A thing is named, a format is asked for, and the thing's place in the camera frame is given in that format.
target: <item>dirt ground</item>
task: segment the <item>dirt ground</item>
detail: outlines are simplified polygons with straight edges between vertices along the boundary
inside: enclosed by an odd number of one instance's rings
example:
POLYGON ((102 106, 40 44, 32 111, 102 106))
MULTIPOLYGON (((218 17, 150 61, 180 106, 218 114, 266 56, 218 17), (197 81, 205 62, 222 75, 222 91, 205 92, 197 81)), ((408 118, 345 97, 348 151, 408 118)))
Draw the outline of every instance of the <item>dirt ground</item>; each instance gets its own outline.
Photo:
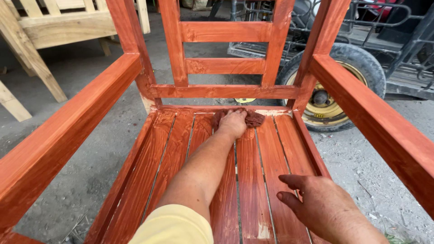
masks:
MULTIPOLYGON (((228 18, 228 6, 217 14, 228 18)), ((182 9, 182 18, 203 18, 209 12, 182 9)), ((160 84, 173 84, 161 16, 150 13, 151 33, 144 35, 155 76, 160 84)), ((187 43, 187 57, 229 57, 227 43, 187 43)), ((121 54, 110 46, 104 57, 97 40, 40 50, 54 77, 70 99, 121 54)), ((18 123, 0 108, 0 157, 28 136, 64 103, 58 104, 37 77, 28 77, 0 40, 0 67, 9 72, 0 80, 33 115, 18 123)), ((189 75, 192 84, 258 84, 256 75, 189 75)), ((164 99, 166 104, 235 104, 233 99, 164 99)), ((431 140, 434 140, 433 101, 388 102, 431 140)), ((259 99, 253 104, 276 105, 259 99)), ((80 243, 122 166, 146 112, 133 82, 101 123, 54 178, 15 231, 45 243, 61 243, 66 236, 80 243), (70 234, 77 219, 85 217, 70 234)), ((434 244, 434 222, 399 181, 357 128, 326 134, 311 133, 333 179, 347 190, 360 210, 382 232, 402 239, 434 244)))

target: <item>chair leg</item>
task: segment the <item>chair leg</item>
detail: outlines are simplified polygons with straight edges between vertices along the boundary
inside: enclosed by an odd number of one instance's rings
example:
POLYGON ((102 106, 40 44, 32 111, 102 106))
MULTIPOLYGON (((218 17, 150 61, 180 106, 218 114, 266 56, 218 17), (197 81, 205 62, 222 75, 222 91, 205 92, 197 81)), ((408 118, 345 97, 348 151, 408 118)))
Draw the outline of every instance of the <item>chair leg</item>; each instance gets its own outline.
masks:
POLYGON ((24 58, 28 60, 32 69, 44 82, 56 101, 64 102, 68 100, 4 0, 0 0, 0 23, 3 23, 0 24, 0 32, 7 42, 16 53, 22 53, 24 58))
POLYGON ((30 119, 32 116, 26 108, 15 98, 9 89, 0 81, 0 103, 19 122, 30 119))
POLYGON ((112 53, 110 52, 109 43, 105 40, 104 37, 98 38, 99 44, 104 51, 106 57, 110 56, 112 53))

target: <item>wooden plank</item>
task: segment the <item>wooden plank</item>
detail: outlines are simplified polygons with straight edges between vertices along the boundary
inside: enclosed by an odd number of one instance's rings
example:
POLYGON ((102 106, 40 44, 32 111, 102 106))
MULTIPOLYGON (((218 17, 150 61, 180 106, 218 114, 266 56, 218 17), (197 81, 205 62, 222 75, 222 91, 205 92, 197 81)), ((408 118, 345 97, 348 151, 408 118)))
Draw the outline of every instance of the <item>wooden plank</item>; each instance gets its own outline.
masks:
POLYGON ((45 5, 47 6, 48 12, 52 16, 60 15, 60 9, 57 6, 56 0, 44 0, 45 5))
POLYGON ((270 40, 265 55, 265 72, 262 75, 261 86, 272 87, 276 82, 282 58, 283 47, 288 35, 291 23, 291 12, 295 0, 276 0, 273 11, 273 25, 270 32, 270 40))
MULTIPOLYGON (((298 111, 293 112, 293 117, 295 116, 297 116, 297 118, 299 118, 302 122, 302 119, 299 116, 298 111)), ((307 135, 300 133, 299 126, 297 124, 297 122, 299 121, 292 119, 289 115, 274 116, 274 121, 276 123, 276 127, 279 133, 279 138, 282 143, 286 159, 288 161, 290 173, 296 175, 326 176, 331 179, 330 174, 326 166, 324 165, 324 162, 322 162, 322 159, 321 159, 321 163, 322 163, 321 169, 325 171, 321 172, 317 170, 318 168, 317 162, 312 161, 311 163, 312 152, 309 152, 310 148, 307 147, 305 148, 306 144, 304 142, 307 141, 308 139, 310 139, 312 143, 313 141, 304 123, 302 122, 302 125, 306 129, 307 135)), ((327 241, 319 238, 313 232, 310 232, 310 235, 312 237, 312 242, 314 244, 328 244, 327 241)))
POLYGON ((184 165, 187 156, 188 141, 190 140, 191 135, 191 127, 193 126, 193 119, 194 114, 192 113, 183 113, 180 111, 176 114, 175 122, 170 133, 166 150, 143 219, 146 219, 147 216, 155 210, 155 207, 163 196, 164 191, 166 191, 170 181, 184 165))
POLYGON ((237 166, 243 243, 274 243, 273 225, 254 128, 248 128, 237 140, 237 166))
POLYGON ((88 13, 93 13, 95 12, 95 6, 93 6, 93 1, 92 0, 83 0, 84 1, 84 5, 86 8, 86 12, 88 13))
POLYGON ((68 100, 4 0, 0 0, 0 33, 15 52, 22 57, 27 67, 33 68, 33 71, 44 82, 57 102, 68 100))
POLYGON ((0 103, 18 122, 30 119, 32 116, 26 108, 15 98, 10 90, 0 81, 0 103))
POLYGON ((122 55, 2 158, 0 233, 18 223, 140 70, 139 55, 122 55))
POLYGON ((19 23, 36 49, 116 34, 108 11, 65 13, 60 16, 24 19, 19 23))
POLYGON ((189 74, 263 74, 262 58, 186 58, 189 74))
POLYGON ((288 174, 289 171, 273 118, 266 116, 264 123, 257 127, 256 131, 277 242, 308 244, 310 238, 306 227, 297 219, 293 211, 276 197, 279 191, 291 191, 278 179, 279 175, 288 174))
POLYGON ((0 236, 0 244, 43 244, 43 243, 15 232, 9 232, 4 237, 0 236))
POLYGON ((315 143, 312 140, 312 137, 310 137, 310 133, 307 130, 299 111, 293 111, 293 122, 295 123, 298 134, 300 135, 305 149, 307 150, 316 175, 332 179, 326 165, 324 164, 324 161, 321 158, 321 155, 318 152, 318 149, 315 146, 315 143))
POLYGON ((107 11, 109 8, 107 7, 107 3, 105 2, 105 0, 95 0, 96 2, 96 7, 98 8, 99 11, 107 11))
POLYGON ((183 42, 268 42, 270 22, 181 21, 183 42))
POLYGON ((214 113, 220 109, 240 109, 245 108, 247 110, 253 110, 263 115, 277 115, 288 114, 291 109, 283 106, 217 106, 217 105, 161 105, 159 111, 177 112, 182 109, 184 112, 197 112, 197 113, 214 113))
POLYGON ((109 43, 106 41, 106 38, 98 38, 99 45, 104 51, 104 55, 106 57, 110 56, 112 53, 110 52, 109 43))
POLYGON ((288 100, 286 104, 292 107, 293 110, 299 110, 300 113, 303 113, 306 108, 317 81, 317 79, 309 73, 312 55, 330 53, 350 1, 351 0, 321 1, 294 81, 294 85, 300 87, 300 93, 296 100, 288 100))
POLYGON ((240 243, 236 180, 232 146, 220 186, 210 205, 211 229, 216 244, 240 243))
POLYGON ((174 113, 158 115, 108 226, 103 243, 126 244, 140 226, 174 118, 174 113))
POLYGON ((174 85, 152 85, 150 93, 154 97, 166 98, 270 98, 293 99, 298 89, 294 86, 274 86, 270 88, 260 85, 189 85, 177 87, 174 85))
POLYGON ((146 0, 136 0, 136 1, 137 1, 138 19, 140 21, 141 31, 143 34, 148 34, 151 32, 151 27, 149 26, 148 7, 146 6, 146 0))
POLYGON ((149 86, 156 84, 156 81, 133 1, 107 0, 106 2, 124 53, 140 54, 143 69, 135 81, 146 112, 149 113, 152 106, 161 105, 161 99, 154 99, 149 93, 149 86))
POLYGON ((92 223, 92 226, 90 227, 86 235, 84 244, 101 243, 105 231, 107 230, 107 227, 109 226, 110 221, 113 218, 113 214, 115 213, 119 201, 124 194, 124 190, 128 183, 128 180, 130 179, 131 174, 137 165, 140 153, 142 152, 145 142, 151 133, 150 128, 152 128, 156 118, 156 111, 152 111, 147 116, 146 121, 142 129, 140 130, 136 141, 131 148, 130 153, 128 154, 127 159, 125 160, 121 170, 119 171, 115 182, 110 188, 110 191, 108 192, 107 197, 102 204, 102 207, 100 208, 95 220, 92 223))
POLYGON ((310 72, 434 218, 434 143, 331 57, 314 56, 310 72))
POLYGON ((190 147, 188 148, 188 156, 190 156, 204 141, 212 134, 213 113, 196 114, 194 118, 193 132, 191 133, 190 147))
POLYGON ((43 16, 36 0, 20 0, 20 2, 29 17, 35 18, 43 16))
POLYGON ((57 6, 59 9, 77 9, 84 8, 85 4, 83 0, 56 0, 57 6))
POLYGON ((18 11, 16 10, 15 5, 13 4, 12 0, 4 0, 5 3, 7 4, 7 6, 9 7, 10 11, 12 12, 13 16, 17 19, 17 20, 21 20, 21 16, 18 13, 18 11))
POLYGON ((185 53, 182 43, 180 12, 178 0, 165 0, 158 3, 161 8, 167 50, 169 51, 175 86, 188 86, 187 67, 184 63, 185 53))

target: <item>yellow sleeve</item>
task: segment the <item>yellow sleeve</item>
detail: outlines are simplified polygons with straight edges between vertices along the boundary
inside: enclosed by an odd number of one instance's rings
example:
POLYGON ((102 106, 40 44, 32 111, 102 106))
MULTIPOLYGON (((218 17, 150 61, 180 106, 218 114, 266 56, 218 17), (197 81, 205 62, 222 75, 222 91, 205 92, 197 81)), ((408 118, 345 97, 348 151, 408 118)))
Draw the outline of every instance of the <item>yellow sleeve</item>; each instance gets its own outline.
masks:
POLYGON ((170 204, 155 209, 128 244, 213 244, 208 221, 191 208, 170 204))

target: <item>human hand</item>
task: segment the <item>human hand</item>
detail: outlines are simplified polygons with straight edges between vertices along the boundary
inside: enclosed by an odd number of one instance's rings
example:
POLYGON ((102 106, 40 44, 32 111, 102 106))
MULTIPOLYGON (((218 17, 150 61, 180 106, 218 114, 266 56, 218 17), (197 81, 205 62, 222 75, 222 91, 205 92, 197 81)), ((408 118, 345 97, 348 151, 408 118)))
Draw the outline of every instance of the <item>human hand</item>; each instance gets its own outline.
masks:
POLYGON ((239 109, 234 112, 233 110, 229 110, 227 114, 220 119, 217 131, 229 134, 231 137, 234 137, 234 140, 240 138, 247 128, 245 122, 246 116, 246 111, 239 109))
POLYGON ((334 244, 388 243, 354 204, 351 196, 325 177, 280 175, 295 194, 281 191, 277 198, 319 237, 334 244))

